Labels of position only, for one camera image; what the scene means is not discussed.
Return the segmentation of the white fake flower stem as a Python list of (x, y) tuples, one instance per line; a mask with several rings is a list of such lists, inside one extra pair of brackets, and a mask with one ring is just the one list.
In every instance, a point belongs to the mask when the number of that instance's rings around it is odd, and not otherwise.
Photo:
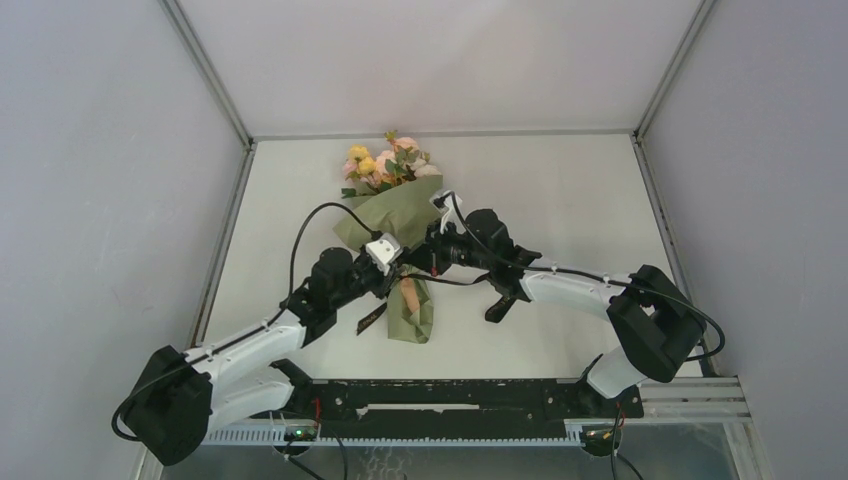
[(441, 171), (434, 165), (430, 164), (424, 158), (418, 158), (411, 165), (410, 168), (416, 178), (428, 177), (428, 176), (441, 176)]

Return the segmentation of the yellow fake flower stem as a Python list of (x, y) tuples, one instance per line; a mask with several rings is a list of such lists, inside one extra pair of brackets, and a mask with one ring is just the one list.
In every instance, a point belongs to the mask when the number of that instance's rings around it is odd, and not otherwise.
[(363, 145), (353, 145), (347, 152), (347, 160), (343, 167), (346, 179), (367, 177), (376, 171), (376, 161)]

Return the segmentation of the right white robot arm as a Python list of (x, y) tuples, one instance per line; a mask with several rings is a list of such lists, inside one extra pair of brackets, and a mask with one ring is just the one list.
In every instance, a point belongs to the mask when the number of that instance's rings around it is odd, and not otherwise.
[(501, 296), (487, 321), (498, 323), (517, 301), (561, 304), (607, 321), (616, 349), (597, 357), (581, 375), (579, 406), (605, 415), (626, 389), (649, 379), (668, 383), (689, 361), (709, 322), (676, 285), (652, 266), (624, 276), (565, 268), (516, 244), (491, 209), (456, 224), (435, 222), (407, 264), (434, 276), (453, 266), (482, 271)]

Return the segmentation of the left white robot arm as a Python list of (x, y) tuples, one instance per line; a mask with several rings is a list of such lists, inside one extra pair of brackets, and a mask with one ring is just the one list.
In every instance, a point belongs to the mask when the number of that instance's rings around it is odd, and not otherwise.
[(353, 256), (324, 250), (310, 274), (270, 318), (207, 347), (154, 352), (113, 413), (120, 438), (142, 443), (164, 466), (186, 459), (207, 435), (256, 413), (290, 417), (311, 407), (311, 388), (274, 367), (337, 322), (338, 311), (368, 293), (382, 297), (397, 279), (406, 248), (374, 241)]

